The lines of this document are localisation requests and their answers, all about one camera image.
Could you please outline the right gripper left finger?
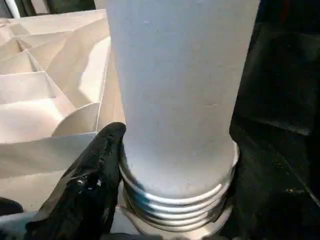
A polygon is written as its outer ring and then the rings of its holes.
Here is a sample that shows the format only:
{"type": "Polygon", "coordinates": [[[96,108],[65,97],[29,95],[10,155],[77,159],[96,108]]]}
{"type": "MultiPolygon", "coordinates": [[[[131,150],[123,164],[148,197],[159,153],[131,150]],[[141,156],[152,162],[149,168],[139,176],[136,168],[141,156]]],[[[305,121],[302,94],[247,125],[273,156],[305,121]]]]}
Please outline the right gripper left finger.
{"type": "Polygon", "coordinates": [[[113,122],[94,137],[25,225],[27,240],[98,240],[110,232],[125,132],[113,122]]]}

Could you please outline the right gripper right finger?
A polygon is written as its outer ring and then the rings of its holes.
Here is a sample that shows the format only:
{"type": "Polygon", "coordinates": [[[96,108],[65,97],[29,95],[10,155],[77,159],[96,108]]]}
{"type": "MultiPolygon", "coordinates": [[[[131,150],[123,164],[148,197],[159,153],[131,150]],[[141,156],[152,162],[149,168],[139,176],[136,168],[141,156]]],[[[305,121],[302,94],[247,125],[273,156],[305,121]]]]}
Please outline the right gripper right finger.
{"type": "Polygon", "coordinates": [[[235,182],[237,219],[248,240],[297,240],[299,193],[281,157],[259,137],[232,126],[240,148],[235,182]]]}

